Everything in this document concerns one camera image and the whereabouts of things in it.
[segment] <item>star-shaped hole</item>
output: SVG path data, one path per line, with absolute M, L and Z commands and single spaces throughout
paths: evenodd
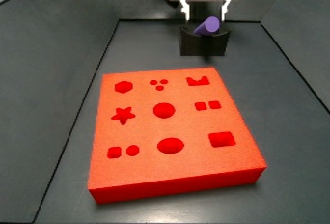
M 116 108 L 116 115 L 111 118 L 112 120 L 119 120 L 121 125 L 124 125 L 128 119 L 135 118 L 135 115 L 131 113 L 131 107 L 121 109 Z

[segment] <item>square hole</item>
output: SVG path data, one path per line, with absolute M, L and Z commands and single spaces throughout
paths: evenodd
M 231 132 L 211 133 L 208 139 L 214 148 L 234 146 L 236 143 Z

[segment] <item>purple block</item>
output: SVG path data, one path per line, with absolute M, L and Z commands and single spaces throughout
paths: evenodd
M 219 30 L 220 21 L 215 16 L 211 16 L 195 29 L 194 34 L 211 36 Z

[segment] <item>red foam board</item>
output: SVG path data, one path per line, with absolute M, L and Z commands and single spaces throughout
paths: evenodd
M 103 76 L 88 181 L 99 204 L 255 183 L 266 167 L 215 68 Z

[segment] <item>gray table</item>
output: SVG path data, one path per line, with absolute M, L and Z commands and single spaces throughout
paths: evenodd
M 330 219 L 330 117 L 259 23 L 230 23 L 227 56 L 180 57 L 180 22 L 123 21 L 93 79 L 37 223 L 302 223 Z M 268 169 L 254 185 L 96 205 L 87 191 L 104 73 L 214 66 Z

